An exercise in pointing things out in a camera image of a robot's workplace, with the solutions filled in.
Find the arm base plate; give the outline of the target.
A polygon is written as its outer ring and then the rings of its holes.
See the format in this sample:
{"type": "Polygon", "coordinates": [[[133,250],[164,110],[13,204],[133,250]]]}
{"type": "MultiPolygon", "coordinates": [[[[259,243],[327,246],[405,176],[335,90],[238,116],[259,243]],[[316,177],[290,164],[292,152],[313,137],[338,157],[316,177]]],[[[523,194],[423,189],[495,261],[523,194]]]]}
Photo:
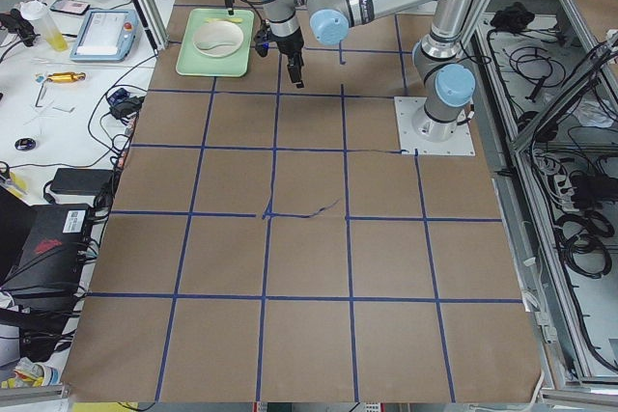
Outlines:
{"type": "Polygon", "coordinates": [[[474,156],[475,149],[462,109],[450,123],[438,123],[425,112],[421,96],[396,96],[395,115],[400,151],[407,155],[474,156]]]}

